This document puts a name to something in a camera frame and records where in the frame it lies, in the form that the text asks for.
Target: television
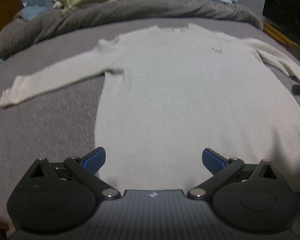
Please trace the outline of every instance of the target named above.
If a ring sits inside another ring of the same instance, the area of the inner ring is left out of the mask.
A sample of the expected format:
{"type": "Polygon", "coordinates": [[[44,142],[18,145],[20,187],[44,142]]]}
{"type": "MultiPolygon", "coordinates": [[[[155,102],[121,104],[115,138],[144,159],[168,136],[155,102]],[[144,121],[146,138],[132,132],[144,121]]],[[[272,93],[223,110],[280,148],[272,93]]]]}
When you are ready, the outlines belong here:
{"type": "Polygon", "coordinates": [[[262,15],[279,25],[288,38],[300,42],[300,0],[265,0],[262,15]]]}

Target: gray blanket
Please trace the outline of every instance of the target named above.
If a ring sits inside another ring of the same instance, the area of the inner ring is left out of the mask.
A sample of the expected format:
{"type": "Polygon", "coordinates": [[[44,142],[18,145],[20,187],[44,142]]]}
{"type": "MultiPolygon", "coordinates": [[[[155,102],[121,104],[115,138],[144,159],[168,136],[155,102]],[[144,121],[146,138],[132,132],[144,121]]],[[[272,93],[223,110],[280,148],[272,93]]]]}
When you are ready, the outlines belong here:
{"type": "Polygon", "coordinates": [[[200,17],[247,22],[263,30],[250,9],[213,0],[120,0],[94,3],[62,16],[61,10],[43,12],[27,21],[21,15],[0,33],[0,57],[70,31],[107,23],[158,17],[200,17]]]}

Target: blue gripper pad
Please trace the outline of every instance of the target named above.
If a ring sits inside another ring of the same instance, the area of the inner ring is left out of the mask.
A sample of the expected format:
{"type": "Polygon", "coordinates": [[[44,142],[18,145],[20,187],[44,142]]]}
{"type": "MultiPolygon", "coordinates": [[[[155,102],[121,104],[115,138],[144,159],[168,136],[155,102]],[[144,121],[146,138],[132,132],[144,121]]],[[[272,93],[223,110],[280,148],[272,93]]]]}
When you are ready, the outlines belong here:
{"type": "Polygon", "coordinates": [[[92,174],[96,174],[105,162],[106,151],[99,147],[82,158],[82,167],[92,174]]]}
{"type": "Polygon", "coordinates": [[[207,148],[202,153],[202,163],[213,175],[223,170],[227,162],[226,158],[211,149],[207,148]]]}

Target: white fabric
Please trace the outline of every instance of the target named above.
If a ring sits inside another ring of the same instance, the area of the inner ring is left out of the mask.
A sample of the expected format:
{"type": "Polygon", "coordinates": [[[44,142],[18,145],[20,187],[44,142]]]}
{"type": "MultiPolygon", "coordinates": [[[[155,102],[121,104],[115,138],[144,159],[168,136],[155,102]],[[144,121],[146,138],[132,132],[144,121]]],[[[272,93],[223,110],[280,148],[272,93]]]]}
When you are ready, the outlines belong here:
{"type": "Polygon", "coordinates": [[[189,190],[211,176],[201,163],[209,147],[246,163],[272,158],[300,190],[300,108],[262,60],[300,80],[300,67],[262,41],[154,26],[17,77],[0,107],[105,72],[95,130],[105,182],[189,190]]]}

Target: metal screw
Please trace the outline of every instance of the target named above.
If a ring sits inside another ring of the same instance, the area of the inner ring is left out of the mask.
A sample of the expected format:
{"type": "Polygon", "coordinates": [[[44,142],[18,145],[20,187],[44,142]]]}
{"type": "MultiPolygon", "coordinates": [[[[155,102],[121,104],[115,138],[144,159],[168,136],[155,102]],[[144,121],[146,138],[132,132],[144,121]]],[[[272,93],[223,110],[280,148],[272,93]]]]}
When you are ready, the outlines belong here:
{"type": "Polygon", "coordinates": [[[119,194],[119,191],[117,191],[114,188],[107,188],[107,189],[104,189],[102,191],[102,194],[105,197],[114,197],[114,196],[117,196],[119,194]]]}
{"type": "Polygon", "coordinates": [[[190,190],[190,194],[194,197],[202,197],[206,193],[207,192],[202,188],[193,188],[193,189],[190,190]]]}

